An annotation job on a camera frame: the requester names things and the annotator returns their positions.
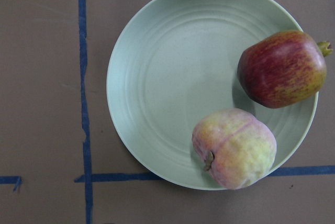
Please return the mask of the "red yellow pomegranate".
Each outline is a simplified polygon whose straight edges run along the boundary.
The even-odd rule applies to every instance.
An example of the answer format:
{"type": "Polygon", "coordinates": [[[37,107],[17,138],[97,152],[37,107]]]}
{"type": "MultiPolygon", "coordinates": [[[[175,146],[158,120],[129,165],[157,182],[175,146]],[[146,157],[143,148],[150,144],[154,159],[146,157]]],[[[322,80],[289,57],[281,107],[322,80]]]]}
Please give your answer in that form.
{"type": "Polygon", "coordinates": [[[307,33],[287,30],[243,51],[238,80],[246,94],[267,108],[282,108],[315,95],[327,76],[329,41],[316,43],[307,33]]]}

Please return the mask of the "light green plate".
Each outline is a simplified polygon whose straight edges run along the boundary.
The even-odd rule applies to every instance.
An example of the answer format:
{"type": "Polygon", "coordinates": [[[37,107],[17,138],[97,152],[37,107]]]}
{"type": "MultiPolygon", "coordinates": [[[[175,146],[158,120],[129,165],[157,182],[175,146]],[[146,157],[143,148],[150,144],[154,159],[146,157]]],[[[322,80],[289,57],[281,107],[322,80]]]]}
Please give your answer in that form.
{"type": "Polygon", "coordinates": [[[216,191],[191,137],[206,115],[240,108],[273,132],[278,169],[305,138],[317,95],[269,109],[251,100],[237,79],[249,46],[300,28],[273,0],[152,0],[120,34],[107,71],[115,129],[130,153],[157,176],[188,188],[216,191]]]}

